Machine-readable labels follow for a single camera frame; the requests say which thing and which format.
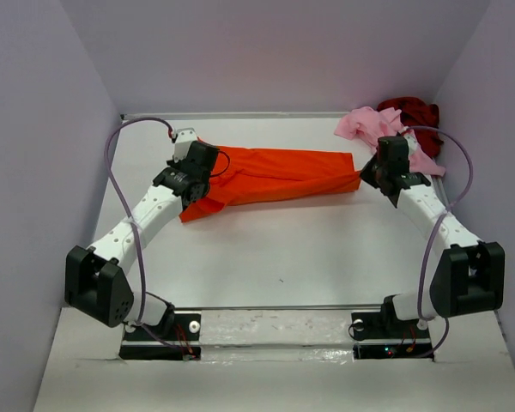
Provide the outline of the orange t shirt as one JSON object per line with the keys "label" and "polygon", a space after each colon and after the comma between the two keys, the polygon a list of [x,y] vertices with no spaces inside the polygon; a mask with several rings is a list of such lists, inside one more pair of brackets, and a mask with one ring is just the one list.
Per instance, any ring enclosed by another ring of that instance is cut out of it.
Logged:
{"label": "orange t shirt", "polygon": [[344,152],[221,146],[208,194],[180,215],[183,223],[250,203],[357,191],[360,172]]}

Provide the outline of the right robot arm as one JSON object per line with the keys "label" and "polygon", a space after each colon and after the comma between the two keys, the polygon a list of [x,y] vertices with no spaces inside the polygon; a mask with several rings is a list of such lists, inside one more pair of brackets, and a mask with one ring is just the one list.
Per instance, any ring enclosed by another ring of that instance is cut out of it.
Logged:
{"label": "right robot arm", "polygon": [[409,169],[409,142],[401,135],[381,137],[375,155],[360,173],[405,214],[425,237],[418,287],[388,296],[380,309],[382,324],[428,321],[491,312],[503,303],[506,254],[485,242],[444,205],[431,181]]}

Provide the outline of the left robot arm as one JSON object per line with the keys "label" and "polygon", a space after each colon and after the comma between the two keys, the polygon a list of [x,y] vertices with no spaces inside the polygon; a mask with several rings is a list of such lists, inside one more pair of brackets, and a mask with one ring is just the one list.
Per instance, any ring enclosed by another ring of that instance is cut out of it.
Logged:
{"label": "left robot arm", "polygon": [[209,192],[209,180],[220,155],[216,146],[192,140],[178,143],[167,166],[125,218],[89,246],[75,246],[66,257],[66,303],[107,327],[121,324],[164,336],[172,328],[172,303],[147,290],[146,275],[132,290],[127,273],[144,266],[142,252],[170,221]]}

